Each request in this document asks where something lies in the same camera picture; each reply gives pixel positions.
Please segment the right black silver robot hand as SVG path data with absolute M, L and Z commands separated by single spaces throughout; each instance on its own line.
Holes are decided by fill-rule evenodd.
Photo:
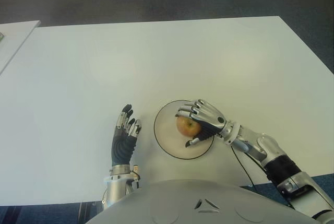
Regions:
M 233 123 L 228 121 L 216 107 L 203 99 L 185 103 L 178 109 L 175 116 L 189 118 L 201 126 L 201 131 L 186 142 L 186 148 L 215 135 L 225 139 L 233 130 Z

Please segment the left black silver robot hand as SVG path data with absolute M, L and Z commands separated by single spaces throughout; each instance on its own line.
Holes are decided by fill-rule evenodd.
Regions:
M 127 104 L 120 112 L 114 131 L 111 148 L 112 166 L 129 165 L 136 147 L 142 125 L 139 119 L 129 118 L 133 114 L 131 104 Z

